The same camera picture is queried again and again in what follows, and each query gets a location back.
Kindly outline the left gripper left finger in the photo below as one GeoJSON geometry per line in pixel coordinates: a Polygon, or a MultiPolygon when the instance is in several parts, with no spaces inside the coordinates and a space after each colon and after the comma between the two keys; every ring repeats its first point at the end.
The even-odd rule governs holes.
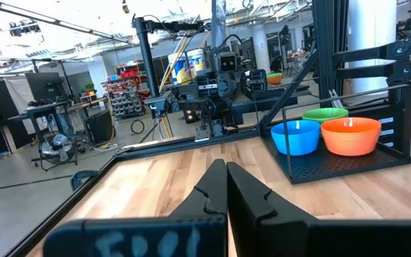
{"type": "Polygon", "coordinates": [[[77,219],[46,237],[44,257],[228,254],[228,169],[215,160],[168,216],[77,219]]]}

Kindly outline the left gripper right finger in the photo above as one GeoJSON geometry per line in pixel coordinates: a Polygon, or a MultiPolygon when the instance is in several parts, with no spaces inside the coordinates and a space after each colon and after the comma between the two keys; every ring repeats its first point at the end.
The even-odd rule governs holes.
{"type": "Polygon", "coordinates": [[[227,169],[239,256],[411,256],[411,220],[318,219],[238,164],[227,169]]]}

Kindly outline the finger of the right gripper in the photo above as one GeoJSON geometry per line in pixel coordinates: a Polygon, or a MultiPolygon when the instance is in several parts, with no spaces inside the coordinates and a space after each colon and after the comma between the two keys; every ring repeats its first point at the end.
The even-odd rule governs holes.
{"type": "Polygon", "coordinates": [[[208,72],[196,76],[195,84],[198,90],[198,98],[210,99],[212,97],[210,80],[211,78],[208,72]]]}
{"type": "Polygon", "coordinates": [[[267,90],[267,76],[264,69],[256,69],[249,72],[248,90],[252,93],[259,93],[267,90]]]}

